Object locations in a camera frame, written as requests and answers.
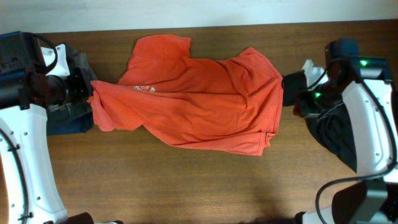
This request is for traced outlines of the orange t-shirt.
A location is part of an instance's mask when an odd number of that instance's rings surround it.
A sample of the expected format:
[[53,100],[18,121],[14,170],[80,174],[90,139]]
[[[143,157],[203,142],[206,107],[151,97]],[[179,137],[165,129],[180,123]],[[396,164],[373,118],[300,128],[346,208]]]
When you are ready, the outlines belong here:
[[169,146],[260,156],[278,132],[282,76],[254,48],[225,60],[192,58],[191,40],[139,39],[115,84],[94,81],[102,131],[146,128]]

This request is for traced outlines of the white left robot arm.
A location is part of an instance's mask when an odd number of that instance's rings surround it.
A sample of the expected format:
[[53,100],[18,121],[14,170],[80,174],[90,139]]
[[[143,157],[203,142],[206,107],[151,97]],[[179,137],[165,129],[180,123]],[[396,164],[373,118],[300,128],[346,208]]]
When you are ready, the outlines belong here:
[[63,129],[91,112],[96,78],[87,57],[30,32],[1,36],[1,163],[9,223],[92,223],[70,216],[57,190],[47,128]]

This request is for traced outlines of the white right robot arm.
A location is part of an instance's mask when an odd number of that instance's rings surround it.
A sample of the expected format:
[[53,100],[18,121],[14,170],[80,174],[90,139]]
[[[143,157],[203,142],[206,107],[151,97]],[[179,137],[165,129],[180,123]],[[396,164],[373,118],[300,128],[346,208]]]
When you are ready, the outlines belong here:
[[300,212],[295,223],[396,223],[397,88],[387,61],[333,53],[326,67],[307,60],[282,86],[284,105],[356,173],[329,207]]

